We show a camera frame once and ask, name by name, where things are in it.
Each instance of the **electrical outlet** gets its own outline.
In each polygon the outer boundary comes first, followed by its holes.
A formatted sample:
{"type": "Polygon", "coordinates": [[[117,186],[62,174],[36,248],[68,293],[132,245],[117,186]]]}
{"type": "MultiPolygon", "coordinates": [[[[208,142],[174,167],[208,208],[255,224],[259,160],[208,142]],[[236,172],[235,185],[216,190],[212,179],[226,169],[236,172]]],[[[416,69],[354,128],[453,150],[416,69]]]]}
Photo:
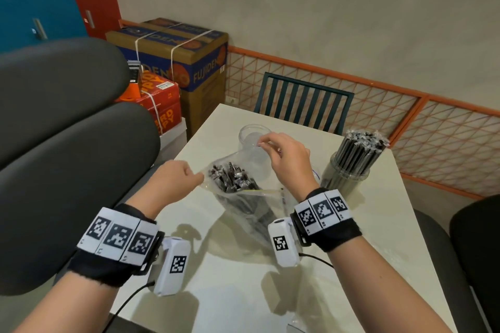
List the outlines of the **electrical outlet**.
{"type": "Polygon", "coordinates": [[[239,104],[240,100],[226,95],[226,104],[239,104]]]}

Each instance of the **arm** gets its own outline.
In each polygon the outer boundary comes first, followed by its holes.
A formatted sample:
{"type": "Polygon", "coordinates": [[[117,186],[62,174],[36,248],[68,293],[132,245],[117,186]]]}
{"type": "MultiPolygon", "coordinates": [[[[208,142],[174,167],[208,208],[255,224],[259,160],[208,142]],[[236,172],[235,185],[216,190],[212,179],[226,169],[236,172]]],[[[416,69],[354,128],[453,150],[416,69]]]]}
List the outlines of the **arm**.
{"type": "MultiPolygon", "coordinates": [[[[284,133],[262,136],[280,182],[302,201],[319,188],[309,150],[284,133]]],[[[449,333],[450,329],[414,289],[362,237],[328,253],[356,317],[367,333],[449,333]]]]}
{"type": "MultiPolygon", "coordinates": [[[[155,219],[166,205],[181,200],[202,182],[203,174],[193,174],[187,162],[168,161],[127,204],[155,219]]],[[[15,333],[100,332],[117,293],[118,288],[68,272],[15,333]]]]}

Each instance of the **clear plastic bag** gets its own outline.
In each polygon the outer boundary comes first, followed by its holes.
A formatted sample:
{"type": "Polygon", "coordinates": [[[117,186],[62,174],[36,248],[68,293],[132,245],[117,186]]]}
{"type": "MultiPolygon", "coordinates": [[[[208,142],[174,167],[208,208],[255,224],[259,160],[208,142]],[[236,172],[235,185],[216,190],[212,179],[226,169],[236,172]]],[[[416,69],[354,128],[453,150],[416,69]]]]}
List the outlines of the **clear plastic bag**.
{"type": "Polygon", "coordinates": [[[285,192],[272,170],[271,160],[260,147],[240,150],[227,157],[216,159],[203,173],[202,187],[212,192],[225,210],[253,239],[271,248],[267,226],[279,217],[286,216],[285,192]],[[258,190],[223,191],[212,178],[214,166],[238,166],[258,185],[258,190]]]}

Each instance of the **black wristband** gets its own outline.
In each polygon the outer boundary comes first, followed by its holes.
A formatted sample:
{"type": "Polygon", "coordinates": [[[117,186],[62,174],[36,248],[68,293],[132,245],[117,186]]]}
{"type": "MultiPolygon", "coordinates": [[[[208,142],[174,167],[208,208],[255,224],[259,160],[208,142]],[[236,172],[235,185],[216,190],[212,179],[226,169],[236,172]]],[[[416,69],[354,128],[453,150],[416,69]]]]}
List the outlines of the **black wristband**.
{"type": "MultiPolygon", "coordinates": [[[[317,188],[309,193],[306,200],[326,191],[328,191],[328,189],[324,187],[317,188]]],[[[342,245],[344,242],[359,237],[360,235],[361,230],[358,224],[356,224],[353,219],[347,219],[310,235],[308,240],[318,245],[321,250],[327,253],[342,245]]]]}
{"type": "MultiPolygon", "coordinates": [[[[114,209],[141,220],[156,223],[156,221],[148,219],[140,210],[128,204],[119,204],[114,209]]],[[[74,273],[111,287],[123,286],[138,268],[138,266],[110,260],[81,249],[77,249],[68,266],[68,270],[74,273]]]]}

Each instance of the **hand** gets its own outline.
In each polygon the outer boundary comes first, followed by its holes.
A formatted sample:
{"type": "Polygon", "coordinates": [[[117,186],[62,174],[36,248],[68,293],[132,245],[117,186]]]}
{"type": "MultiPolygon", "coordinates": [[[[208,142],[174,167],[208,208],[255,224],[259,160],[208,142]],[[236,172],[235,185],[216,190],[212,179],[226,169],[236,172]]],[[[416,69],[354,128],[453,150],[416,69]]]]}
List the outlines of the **hand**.
{"type": "Polygon", "coordinates": [[[310,150],[299,141],[284,133],[271,132],[259,138],[259,146],[269,154],[278,180],[298,202],[320,186],[312,174],[310,150]]]}
{"type": "Polygon", "coordinates": [[[166,205],[186,197],[203,178],[201,172],[193,174],[186,161],[165,162],[127,204],[155,219],[166,205]]]}

